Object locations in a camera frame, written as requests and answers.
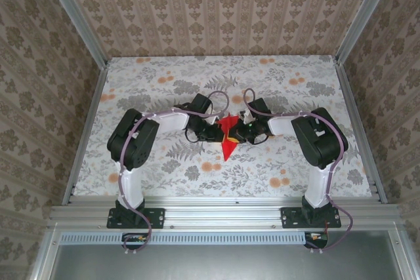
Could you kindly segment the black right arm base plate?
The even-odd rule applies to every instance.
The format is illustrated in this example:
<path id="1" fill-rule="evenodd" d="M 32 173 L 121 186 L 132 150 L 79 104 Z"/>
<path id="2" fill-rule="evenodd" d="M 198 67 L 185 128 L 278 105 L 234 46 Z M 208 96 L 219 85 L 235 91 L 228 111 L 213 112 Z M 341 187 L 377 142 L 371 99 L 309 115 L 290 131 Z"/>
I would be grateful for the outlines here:
<path id="1" fill-rule="evenodd" d="M 340 228 L 341 218 L 335 207 L 304 209 L 303 207 L 284 207 L 280 209 L 282 228 Z"/>

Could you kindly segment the grey metal panel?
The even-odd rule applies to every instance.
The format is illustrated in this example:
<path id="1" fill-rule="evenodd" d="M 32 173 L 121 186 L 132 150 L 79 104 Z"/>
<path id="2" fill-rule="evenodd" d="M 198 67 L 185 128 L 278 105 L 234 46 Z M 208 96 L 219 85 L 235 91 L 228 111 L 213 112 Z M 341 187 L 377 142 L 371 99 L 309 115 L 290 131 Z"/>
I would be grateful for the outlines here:
<path id="1" fill-rule="evenodd" d="M 155 245 L 126 254 L 114 245 L 64 246 L 50 280 L 403 280 L 386 249 Z"/>

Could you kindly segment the floral patterned table cover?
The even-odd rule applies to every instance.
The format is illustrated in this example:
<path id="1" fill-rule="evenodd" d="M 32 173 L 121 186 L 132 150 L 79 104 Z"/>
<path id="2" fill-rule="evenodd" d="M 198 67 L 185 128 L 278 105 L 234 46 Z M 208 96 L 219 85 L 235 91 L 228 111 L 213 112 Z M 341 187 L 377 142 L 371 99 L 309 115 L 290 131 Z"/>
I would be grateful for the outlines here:
<path id="1" fill-rule="evenodd" d="M 253 96 L 274 112 L 325 108 L 346 136 L 349 147 L 335 169 L 333 197 L 369 197 L 371 190 L 334 60 L 331 56 L 196 56 L 115 58 L 100 97 L 74 194 L 116 195 L 115 165 L 106 144 L 123 114 L 168 110 L 209 96 L 214 110 L 245 109 Z M 147 196 L 299 197 L 310 165 L 293 136 L 236 147 L 227 161 L 220 144 L 189 142 L 184 132 L 161 134 L 141 167 Z"/>

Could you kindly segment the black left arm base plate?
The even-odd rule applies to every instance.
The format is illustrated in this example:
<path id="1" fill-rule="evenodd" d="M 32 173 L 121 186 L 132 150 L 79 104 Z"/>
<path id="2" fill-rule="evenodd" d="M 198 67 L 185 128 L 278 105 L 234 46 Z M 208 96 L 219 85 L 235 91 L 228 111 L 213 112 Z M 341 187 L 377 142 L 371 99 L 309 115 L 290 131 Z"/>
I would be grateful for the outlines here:
<path id="1" fill-rule="evenodd" d="M 165 221 L 165 209 L 145 208 L 142 214 L 152 228 L 162 229 Z M 108 213 L 106 227 L 108 229 L 148 229 L 147 222 L 137 213 L 126 208 L 112 208 Z"/>

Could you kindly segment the aluminium frame cross rail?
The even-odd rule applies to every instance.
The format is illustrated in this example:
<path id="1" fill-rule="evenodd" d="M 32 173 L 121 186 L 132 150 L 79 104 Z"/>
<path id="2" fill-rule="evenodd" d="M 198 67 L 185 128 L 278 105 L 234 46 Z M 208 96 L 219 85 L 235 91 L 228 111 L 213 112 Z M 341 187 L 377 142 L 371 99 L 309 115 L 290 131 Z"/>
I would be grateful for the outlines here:
<path id="1" fill-rule="evenodd" d="M 103 231 L 112 196 L 73 196 L 52 208 L 48 229 Z M 398 207 L 373 197 L 338 197 L 342 230 L 391 230 L 403 226 Z M 165 231 L 278 231 L 284 207 L 301 206 L 300 197 L 146 197 L 146 207 L 164 208 Z"/>

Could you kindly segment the black connector board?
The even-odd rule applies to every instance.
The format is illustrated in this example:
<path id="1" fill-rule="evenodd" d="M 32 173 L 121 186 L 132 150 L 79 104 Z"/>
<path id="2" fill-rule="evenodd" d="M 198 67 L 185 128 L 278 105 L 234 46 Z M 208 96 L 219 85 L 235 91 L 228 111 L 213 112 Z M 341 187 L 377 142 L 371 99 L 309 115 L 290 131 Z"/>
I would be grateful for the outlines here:
<path id="1" fill-rule="evenodd" d="M 123 233 L 121 242 L 121 246 L 125 250 L 139 250 L 141 246 L 148 242 L 148 233 Z"/>
<path id="2" fill-rule="evenodd" d="M 324 249 L 327 246 L 327 232 L 305 232 L 305 244 L 308 249 Z"/>

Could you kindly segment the aluminium table side rail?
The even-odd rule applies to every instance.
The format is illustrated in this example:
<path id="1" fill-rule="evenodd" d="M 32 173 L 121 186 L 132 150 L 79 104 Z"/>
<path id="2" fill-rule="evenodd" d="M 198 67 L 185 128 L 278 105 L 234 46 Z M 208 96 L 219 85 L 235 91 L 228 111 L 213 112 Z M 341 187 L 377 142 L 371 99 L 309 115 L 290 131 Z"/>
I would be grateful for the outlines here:
<path id="1" fill-rule="evenodd" d="M 360 118 L 360 114 L 358 112 L 358 108 L 344 66 L 341 63 L 338 63 L 336 60 L 334 60 L 334 64 L 337 77 L 340 82 L 343 98 L 348 110 L 350 122 L 352 124 L 354 135 L 357 141 L 358 150 L 360 152 L 367 179 L 369 180 L 371 193 L 377 197 L 379 202 L 382 204 L 387 204 L 388 199 L 386 197 L 385 190 L 379 176 L 373 154 L 371 152 L 371 148 L 369 146 L 366 132 L 364 130 L 364 126 L 362 124 L 362 120 Z"/>
<path id="2" fill-rule="evenodd" d="M 86 116 L 85 126 L 83 127 L 83 132 L 81 134 L 81 140 L 79 141 L 75 159 L 73 161 L 72 169 L 70 171 L 70 176 L 68 178 L 66 191 L 62 199 L 61 205 L 63 206 L 69 204 L 75 185 L 77 184 L 77 179 L 79 177 L 83 158 L 85 155 L 85 151 L 87 148 L 91 130 L 93 127 L 93 123 L 95 121 L 95 115 L 98 109 L 98 105 L 100 103 L 100 97 L 102 96 L 102 91 L 105 86 L 107 75 L 108 75 L 108 68 L 104 67 L 103 69 L 101 69 L 99 73 L 99 77 L 96 83 L 91 105 L 89 107 L 89 111 Z"/>

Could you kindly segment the red paper sheet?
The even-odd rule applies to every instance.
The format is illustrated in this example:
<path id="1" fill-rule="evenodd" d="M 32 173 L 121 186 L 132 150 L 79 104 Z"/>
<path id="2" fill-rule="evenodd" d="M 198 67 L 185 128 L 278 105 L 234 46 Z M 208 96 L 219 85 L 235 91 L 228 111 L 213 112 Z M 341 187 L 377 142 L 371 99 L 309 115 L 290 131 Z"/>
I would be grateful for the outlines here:
<path id="1" fill-rule="evenodd" d="M 218 122 L 221 129 L 226 133 L 227 137 L 230 136 L 230 130 L 232 127 L 234 127 L 238 123 L 239 118 L 240 117 L 238 115 L 228 114 L 225 118 L 221 119 Z M 228 158 L 231 156 L 233 151 L 236 149 L 237 145 L 238 145 L 237 143 L 229 141 L 228 138 L 223 143 L 221 143 L 222 152 L 223 152 L 225 161 L 228 160 Z"/>

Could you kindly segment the aluminium frame post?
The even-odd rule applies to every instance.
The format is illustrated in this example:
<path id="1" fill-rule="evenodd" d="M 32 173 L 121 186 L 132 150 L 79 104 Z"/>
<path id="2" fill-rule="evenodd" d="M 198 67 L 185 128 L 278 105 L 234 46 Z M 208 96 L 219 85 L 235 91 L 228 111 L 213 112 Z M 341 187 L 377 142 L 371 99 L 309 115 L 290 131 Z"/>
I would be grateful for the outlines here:
<path id="1" fill-rule="evenodd" d="M 380 0 L 363 0 L 360 8 L 354 17 L 338 51 L 335 55 L 338 64 L 344 64 L 352 49 L 354 48 L 358 38 L 361 36 L 369 19 L 373 16 L 373 12 L 379 4 Z"/>
<path id="2" fill-rule="evenodd" d="M 78 5 L 76 0 L 59 1 L 88 48 L 99 70 L 104 71 L 106 69 L 108 57 L 106 56 L 104 49 L 100 46 L 100 43 L 93 32 L 94 29 L 89 25 L 87 19 L 83 15 L 82 6 Z"/>

